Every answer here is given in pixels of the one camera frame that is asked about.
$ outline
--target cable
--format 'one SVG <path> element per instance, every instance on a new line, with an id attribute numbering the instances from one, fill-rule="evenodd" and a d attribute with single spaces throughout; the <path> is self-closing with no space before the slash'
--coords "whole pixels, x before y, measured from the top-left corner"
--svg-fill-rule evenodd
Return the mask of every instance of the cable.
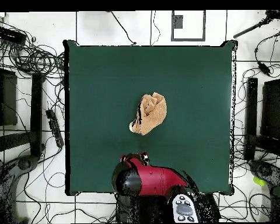
<path id="1" fill-rule="evenodd" d="M 133 42 L 133 41 L 129 38 L 127 31 L 124 29 L 124 27 L 121 25 L 121 23 L 119 22 L 119 20 L 116 18 L 116 16 L 115 16 L 115 14 L 113 13 L 113 11 L 110 11 L 110 12 L 111 12 L 111 14 L 114 16 L 114 18 L 115 18 L 115 20 L 117 21 L 117 23 L 121 26 L 121 28 L 123 29 L 123 31 L 125 31 L 125 33 L 126 33 L 126 35 L 127 35 L 127 37 L 128 37 L 128 40 L 132 43 L 132 46 L 133 46 L 133 45 L 136 45 L 137 43 L 136 43 L 136 42 Z"/>
<path id="2" fill-rule="evenodd" d="M 249 198 L 249 201 L 248 201 L 249 210 L 250 210 L 250 213 L 251 213 L 251 216 L 252 216 L 252 219 L 253 219 L 254 222 L 257 222 L 257 221 L 256 221 L 255 217 L 253 216 L 252 206 L 251 206 L 251 200 L 252 200 L 253 197 L 258 196 L 258 195 L 261 195 L 262 197 L 265 197 L 265 198 L 267 198 L 268 200 L 271 200 L 267 195 L 265 195 L 265 194 L 263 194 L 263 193 L 256 193 L 256 194 L 253 194 L 253 195 Z M 265 216 L 270 217 L 269 210 L 268 210 L 268 208 L 265 207 L 264 205 L 261 205 L 261 209 L 262 209 L 262 210 L 263 210 L 263 209 L 266 209 L 266 210 L 267 210 L 267 213 L 264 213 L 263 211 L 257 209 L 256 207 L 254 207 L 254 208 L 257 210 L 258 213 L 261 212 L 261 213 L 264 214 Z"/>
<path id="3" fill-rule="evenodd" d="M 39 212 L 40 212 L 41 205 L 40 205 L 40 203 L 39 203 L 38 201 L 36 201 L 36 200 L 35 200 L 34 198 L 32 198 L 31 196 L 29 196 L 28 193 L 26 192 L 26 186 L 27 186 L 27 183 L 28 183 L 28 181 L 29 181 L 29 177 L 30 177 L 30 174 L 28 173 L 28 177 L 27 177 L 26 183 L 25 183 L 25 185 L 24 185 L 24 192 L 25 192 L 25 194 L 26 194 L 26 196 L 27 196 L 28 198 L 30 198 L 32 201 L 36 202 L 36 203 L 39 205 L 39 207 L 40 207 L 39 210 L 38 210 L 38 212 L 36 213 L 35 217 L 33 218 L 32 222 L 31 222 L 31 224 L 33 224 L 34 220 L 36 219 L 37 215 L 38 215 Z"/>
<path id="4" fill-rule="evenodd" d="M 155 10 L 155 14 L 154 14 L 154 16 L 153 16 L 153 25 L 155 25 L 155 17 L 156 17 L 156 10 Z M 155 25 L 155 27 L 156 27 L 157 30 L 159 31 L 159 36 L 158 36 L 157 40 L 156 40 L 155 42 L 153 42 L 152 46 L 153 46 L 156 42 L 159 41 L 159 37 L 160 37 L 160 35 L 161 35 L 160 29 L 158 29 L 158 27 L 157 27 L 156 25 Z"/>
<path id="5" fill-rule="evenodd" d="M 280 31 L 279 31 L 278 33 L 272 35 L 272 36 L 269 36 L 269 37 L 264 38 L 263 40 L 261 40 L 261 41 L 257 44 L 257 46 L 256 46 L 256 48 L 255 48 L 255 50 L 254 50 L 255 59 L 256 59 L 256 61 L 257 61 L 257 64 L 258 64 L 259 69 L 260 69 L 264 74 L 266 74 L 267 76 L 269 76 L 269 77 L 271 77 L 271 78 L 277 78 L 277 77 L 280 75 L 280 74 L 279 74 L 279 75 L 277 75 L 277 76 L 272 76 L 272 74 L 274 73 L 273 67 L 275 67 L 275 65 L 277 65 L 277 66 L 280 67 L 280 65 L 279 65 L 279 64 L 275 64 L 275 65 L 272 65 L 272 64 L 271 64 L 271 59 L 272 59 L 272 55 L 271 55 L 271 59 L 270 59 L 270 64 L 271 64 L 271 68 L 272 68 L 272 72 L 271 72 L 270 69 L 269 69 L 269 67 L 267 67 L 264 63 L 260 62 L 260 61 L 257 59 L 257 52 L 258 52 L 258 47 L 259 47 L 259 45 L 260 45 L 261 43 L 263 43 L 264 41 L 266 41 L 266 40 L 268 40 L 268 39 L 271 39 L 271 38 L 273 38 L 273 37 L 276 37 L 276 39 L 275 39 L 275 42 L 276 42 L 278 36 L 280 36 Z"/>

